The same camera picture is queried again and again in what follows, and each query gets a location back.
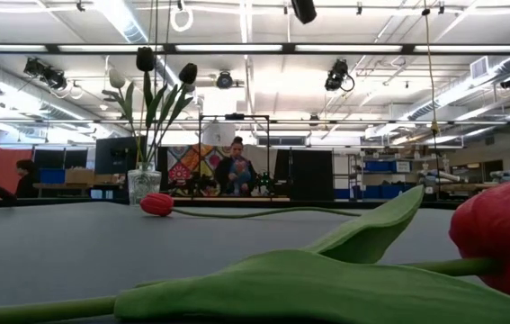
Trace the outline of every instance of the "glass vase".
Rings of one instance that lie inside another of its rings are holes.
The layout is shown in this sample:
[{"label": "glass vase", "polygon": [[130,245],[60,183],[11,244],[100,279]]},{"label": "glass vase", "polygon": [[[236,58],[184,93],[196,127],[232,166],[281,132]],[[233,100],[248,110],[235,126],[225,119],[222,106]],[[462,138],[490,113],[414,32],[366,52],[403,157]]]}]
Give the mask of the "glass vase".
[{"label": "glass vase", "polygon": [[150,165],[140,165],[139,168],[129,171],[129,202],[130,205],[139,205],[147,194],[159,193],[161,189],[162,174],[155,171]]}]

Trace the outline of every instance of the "black shirt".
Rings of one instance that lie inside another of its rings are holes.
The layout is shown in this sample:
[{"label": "black shirt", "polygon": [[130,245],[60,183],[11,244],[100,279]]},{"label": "black shirt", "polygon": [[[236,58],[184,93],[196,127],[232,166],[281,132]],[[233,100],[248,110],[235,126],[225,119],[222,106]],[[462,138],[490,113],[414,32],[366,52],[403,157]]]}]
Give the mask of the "black shirt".
[{"label": "black shirt", "polygon": [[38,183],[35,176],[32,174],[25,175],[19,180],[17,185],[17,198],[37,198],[39,197],[39,190],[32,185]]}]

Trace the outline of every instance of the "white ceiling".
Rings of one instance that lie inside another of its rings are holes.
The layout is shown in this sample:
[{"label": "white ceiling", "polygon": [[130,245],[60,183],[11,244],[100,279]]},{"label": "white ceiling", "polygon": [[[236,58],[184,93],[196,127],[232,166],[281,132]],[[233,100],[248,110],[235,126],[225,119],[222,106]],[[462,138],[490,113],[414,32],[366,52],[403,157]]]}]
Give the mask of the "white ceiling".
[{"label": "white ceiling", "polygon": [[[283,0],[250,0],[253,4],[252,42],[286,42],[288,40],[288,17],[282,14]],[[429,0],[429,4],[438,1]],[[446,0],[449,8],[464,10],[476,3],[476,0]],[[489,8],[479,8],[477,11],[486,13],[487,10],[509,10],[510,1],[483,0],[479,6],[488,5]],[[84,5],[92,6],[89,1]],[[150,1],[134,0],[135,7],[150,6]],[[166,37],[168,23],[167,10],[158,13],[157,42],[241,42],[241,27],[239,23],[238,4],[235,0],[202,0],[185,3],[213,10],[230,10],[234,13],[212,13],[193,10],[194,22],[192,27],[183,32],[172,28]],[[296,18],[291,17],[290,37],[292,42],[374,42],[377,35],[388,23],[388,27],[380,36],[379,42],[425,42],[425,20],[420,15],[401,16],[391,13],[369,14],[373,6],[396,7],[399,0],[362,0],[365,6],[363,15],[356,15],[355,1],[321,0],[317,5],[338,5],[336,9],[318,8],[318,17],[312,23],[302,25]],[[404,8],[421,11],[422,0],[408,0]],[[160,6],[168,5],[168,1],[161,0]],[[73,8],[72,0],[13,0],[0,1],[0,9],[31,9],[42,7]],[[151,11],[136,10],[142,22],[142,28],[148,30]],[[451,43],[510,43],[510,13],[500,15],[469,14],[464,18],[457,18],[453,13],[430,15],[430,39],[434,42]],[[440,39],[441,33],[457,22],[451,30]],[[104,15],[89,7],[84,13],[77,10],[53,13],[0,13],[0,42],[37,42],[37,43],[123,43],[125,40],[113,28]],[[253,56],[254,84],[253,94],[255,110],[258,113],[320,113],[332,93],[324,90],[327,71],[332,67],[336,56],[281,56],[265,55]],[[373,119],[387,113],[392,104],[412,104],[430,94],[431,82],[429,78],[428,60],[426,57],[404,57],[395,62],[405,63],[407,67],[392,79],[388,87],[383,82],[388,81],[398,68],[391,65],[397,56],[368,56],[361,61],[355,70],[357,74],[356,88],[345,98],[336,98],[327,112],[345,116],[348,113],[373,113]],[[23,55],[0,55],[0,68],[21,78],[26,76],[22,70],[27,57]],[[92,113],[102,117],[116,117],[118,106],[103,112],[99,108],[103,95],[101,91],[105,85],[104,57],[96,56],[40,56],[43,62],[65,71],[68,79],[77,81],[85,90],[85,95],[78,100],[67,98]],[[348,56],[349,66],[352,67],[361,59],[360,56]],[[469,70],[469,63],[477,57],[434,57],[434,83],[441,87]],[[169,56],[166,58],[168,66],[175,72],[187,62],[193,62],[199,67],[199,79],[209,79],[217,75],[220,70],[229,70],[235,79],[245,79],[245,61],[242,55],[198,55],[198,56]],[[130,79],[138,80],[140,84],[141,72],[135,67],[134,56],[111,56],[110,64]],[[36,86],[40,82],[33,80]],[[371,100],[364,103],[367,94],[372,94]],[[469,107],[481,105],[480,100],[470,101]],[[245,109],[245,103],[239,103],[239,109]]]}]

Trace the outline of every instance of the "ceiling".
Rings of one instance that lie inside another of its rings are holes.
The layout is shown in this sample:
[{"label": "ceiling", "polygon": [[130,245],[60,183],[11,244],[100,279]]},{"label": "ceiling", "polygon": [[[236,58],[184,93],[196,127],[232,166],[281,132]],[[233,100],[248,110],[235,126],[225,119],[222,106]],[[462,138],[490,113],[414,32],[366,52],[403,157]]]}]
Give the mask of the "ceiling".
[{"label": "ceiling", "polygon": [[[155,12],[149,9],[151,1],[127,1],[132,4],[141,28],[150,31],[150,39],[158,43],[426,42],[425,19],[418,14],[423,9],[423,0],[362,0],[361,15],[356,14],[356,2],[315,1],[318,16],[305,25],[292,14],[283,14],[283,0],[244,0],[247,8],[252,5],[252,10],[246,11],[246,20],[252,19],[252,23],[244,24],[243,31],[239,0],[184,1],[193,13],[192,26],[186,31],[167,27],[168,1],[158,1],[158,25],[155,24]],[[438,1],[428,0],[427,3],[433,7],[433,13],[429,15],[432,43],[510,43],[510,1],[445,0],[447,10],[444,14],[436,13]],[[76,1],[71,0],[0,0],[0,43],[126,42],[92,1],[82,4],[85,12],[79,12]],[[181,13],[176,20],[182,25],[185,19]],[[28,57],[0,55],[0,69],[48,89],[38,80],[29,80],[22,72]],[[101,92],[110,88],[105,81],[105,57],[42,55],[37,58],[64,70],[68,80],[84,89],[79,99],[68,96],[64,100],[101,118],[120,117],[117,104],[109,104],[105,111],[100,108],[104,103]],[[187,62],[197,64],[200,85],[208,85],[221,70],[230,71],[234,79],[246,79],[246,62],[242,54],[170,55],[164,59],[175,73]],[[327,92],[324,88],[327,71],[336,59],[346,59],[356,76],[356,87],[349,94]],[[477,59],[476,56],[432,57],[435,89],[448,86],[468,74],[469,64]],[[428,97],[433,85],[426,56],[252,55],[249,64],[252,66],[252,111],[274,114],[276,118],[307,119],[311,113],[320,113],[321,118],[328,119],[343,119],[349,115],[389,119],[395,107],[408,107]],[[111,55],[108,67],[116,68],[142,88],[142,74],[135,66],[134,55]],[[202,87],[208,86],[199,86],[199,94]],[[470,110],[479,108],[493,100],[491,92],[491,88],[483,89],[455,105],[464,105]],[[141,99],[140,91],[136,92],[135,102],[141,102]],[[197,114],[198,104],[189,107],[191,115]],[[237,109],[246,112],[246,101],[239,101]]]}]

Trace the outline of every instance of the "green leaf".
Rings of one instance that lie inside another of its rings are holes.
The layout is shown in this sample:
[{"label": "green leaf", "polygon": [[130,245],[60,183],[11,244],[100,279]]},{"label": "green leaf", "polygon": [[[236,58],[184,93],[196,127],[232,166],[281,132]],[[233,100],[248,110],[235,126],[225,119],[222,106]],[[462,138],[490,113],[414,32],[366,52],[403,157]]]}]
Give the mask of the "green leaf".
[{"label": "green leaf", "polygon": [[171,126],[171,124],[176,119],[176,117],[179,116],[179,114],[184,109],[184,107],[186,107],[187,105],[189,105],[191,103],[192,98],[186,98],[185,99],[186,94],[187,94],[186,86],[183,86],[183,90],[181,91],[181,95],[179,95],[179,99],[174,104],[173,111],[171,112],[171,118],[169,118],[169,120],[168,120],[168,124],[165,127],[165,131],[168,130],[169,126]]},{"label": "green leaf", "polygon": [[158,124],[160,125],[166,119],[168,112],[173,105],[174,98],[176,97],[176,93],[179,91],[179,85],[174,85],[171,92],[166,96],[165,101],[163,102],[163,107],[161,108],[161,114],[158,117]]},{"label": "green leaf", "polygon": [[203,277],[122,292],[120,320],[183,315],[344,324],[507,324],[510,296],[399,265],[357,265],[300,250],[251,256]]},{"label": "green leaf", "polygon": [[423,195],[422,185],[412,188],[349,220],[304,250],[345,262],[375,263],[413,219]]},{"label": "green leaf", "polygon": [[145,119],[145,125],[149,129],[153,125],[153,120],[157,117],[157,108],[158,104],[160,104],[163,99],[163,95],[165,94],[167,86],[163,86],[160,90],[158,90],[157,95],[147,107],[147,118]]},{"label": "green leaf", "polygon": [[125,101],[121,105],[122,110],[125,112],[125,116],[129,119],[129,122],[132,123],[132,93],[135,90],[135,83],[131,82],[129,87],[127,88],[127,93],[125,95]]},{"label": "green leaf", "polygon": [[150,74],[148,72],[145,72],[145,78],[143,81],[143,94],[145,95],[145,104],[147,105],[147,108],[150,107],[150,104],[153,102],[153,93],[150,90],[150,88],[151,88]]}]

